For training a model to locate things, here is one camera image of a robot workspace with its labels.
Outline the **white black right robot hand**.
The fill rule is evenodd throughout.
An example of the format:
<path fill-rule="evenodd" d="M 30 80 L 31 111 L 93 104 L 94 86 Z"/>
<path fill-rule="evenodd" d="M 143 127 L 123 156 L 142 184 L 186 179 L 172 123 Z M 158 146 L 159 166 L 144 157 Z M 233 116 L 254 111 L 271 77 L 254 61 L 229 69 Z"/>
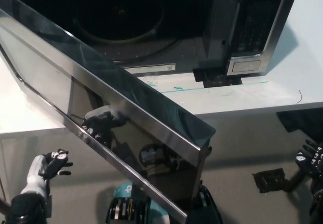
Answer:
<path fill-rule="evenodd" d="M 318 143 L 306 139 L 302 149 L 296 154 L 295 162 L 307 176 L 322 178 L 322 147 Z"/>

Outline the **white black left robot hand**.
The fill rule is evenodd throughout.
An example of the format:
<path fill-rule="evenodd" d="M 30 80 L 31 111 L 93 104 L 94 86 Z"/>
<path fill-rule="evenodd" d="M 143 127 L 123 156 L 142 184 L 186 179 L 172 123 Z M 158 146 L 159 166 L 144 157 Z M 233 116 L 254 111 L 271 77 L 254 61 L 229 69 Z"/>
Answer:
<path fill-rule="evenodd" d="M 27 185 L 21 194 L 35 193 L 46 202 L 50 194 L 50 180 L 56 176 L 71 174 L 70 171 L 63 170 L 64 167 L 73 165 L 69 162 L 68 153 L 67 150 L 58 149 L 56 152 L 36 156 L 27 175 Z"/>

